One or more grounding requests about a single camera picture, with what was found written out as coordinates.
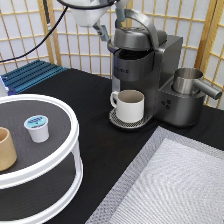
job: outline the gray mat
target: gray mat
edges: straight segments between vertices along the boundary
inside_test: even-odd
[[[0,105],[0,127],[10,130],[18,159],[9,169],[1,174],[14,172],[31,166],[59,148],[67,139],[71,123],[68,115],[58,106],[51,103],[23,100]],[[28,131],[24,128],[27,118],[34,115],[44,115],[49,119],[49,139],[43,143],[34,143]]]
[[[110,218],[130,190],[131,186],[135,183],[140,173],[146,167],[147,163],[165,138],[186,145],[190,148],[194,148],[208,155],[224,159],[224,153],[220,150],[158,127],[136,158],[116,182],[114,187],[98,206],[96,211],[87,220],[86,224],[109,223]]]
[[[110,224],[223,223],[224,160],[165,139]]]
[[[56,203],[75,178],[73,154],[48,173],[25,184],[0,190],[0,222],[27,218]]]

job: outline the paper cup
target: paper cup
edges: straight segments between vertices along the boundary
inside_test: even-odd
[[[36,115],[24,122],[24,127],[30,133],[32,140],[36,143],[45,142],[49,138],[48,118],[43,115]]]
[[[8,129],[0,127],[0,171],[11,167],[16,159],[12,136]]]

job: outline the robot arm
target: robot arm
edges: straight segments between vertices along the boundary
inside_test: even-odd
[[[77,25],[93,27],[102,41],[108,41],[109,35],[104,25],[100,25],[100,18],[115,4],[117,19],[125,21],[124,8],[130,0],[57,0],[64,6],[71,8]]]

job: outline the coffee machine lid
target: coffee machine lid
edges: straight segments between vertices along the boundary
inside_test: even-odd
[[[159,45],[167,40],[165,31],[157,30]],[[114,35],[114,46],[132,51],[147,51],[152,48],[148,31],[144,27],[117,28]]]

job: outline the white tray rim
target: white tray rim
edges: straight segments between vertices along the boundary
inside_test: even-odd
[[[51,155],[41,160],[40,162],[26,167],[24,169],[0,175],[0,189],[10,188],[17,186],[28,181],[31,181],[51,169],[57,166],[65,157],[73,150],[79,136],[79,124],[74,111],[66,103],[62,102],[53,97],[37,95],[37,94],[21,94],[16,96],[6,96],[0,98],[1,104],[13,101],[23,101],[23,100],[37,100],[47,103],[52,103],[61,109],[63,109],[69,116],[71,122],[70,133],[65,140],[65,142],[53,152]]]

